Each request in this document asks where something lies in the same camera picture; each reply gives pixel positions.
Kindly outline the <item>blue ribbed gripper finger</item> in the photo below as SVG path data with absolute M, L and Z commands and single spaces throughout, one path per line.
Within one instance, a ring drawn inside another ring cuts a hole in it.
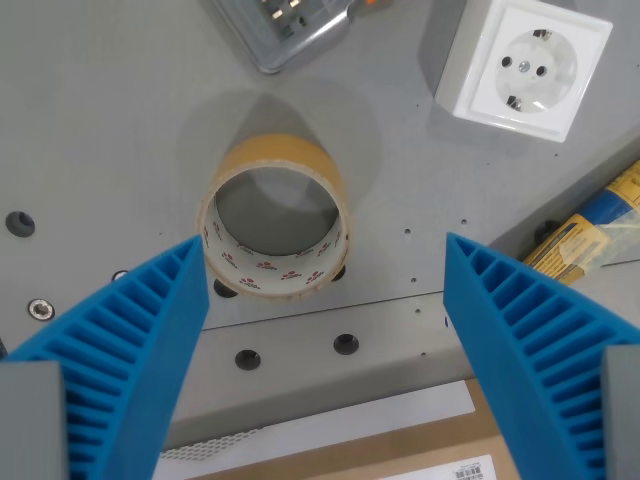
M 208 310 L 203 243 L 195 235 L 6 357 L 60 368 L 70 478 L 152 477 Z
M 606 478 L 602 357 L 638 344 L 638 328 L 455 233 L 443 303 L 520 477 Z

